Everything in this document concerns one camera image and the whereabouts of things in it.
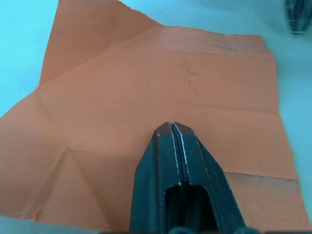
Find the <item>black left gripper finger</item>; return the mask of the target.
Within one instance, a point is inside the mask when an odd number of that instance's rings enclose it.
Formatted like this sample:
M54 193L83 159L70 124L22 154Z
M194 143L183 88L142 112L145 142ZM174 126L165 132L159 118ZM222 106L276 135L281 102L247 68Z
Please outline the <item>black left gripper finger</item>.
M165 234L166 192L180 185L175 136L171 123L165 122L155 129L136 168L129 231Z
M245 226L224 171L194 131L172 123L183 180L177 225L196 233L233 234Z

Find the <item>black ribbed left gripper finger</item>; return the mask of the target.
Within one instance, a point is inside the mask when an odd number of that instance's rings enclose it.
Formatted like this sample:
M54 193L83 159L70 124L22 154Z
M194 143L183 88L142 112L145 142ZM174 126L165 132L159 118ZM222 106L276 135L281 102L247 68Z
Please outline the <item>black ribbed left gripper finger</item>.
M305 34L310 27L310 0L285 0L287 21L292 34Z

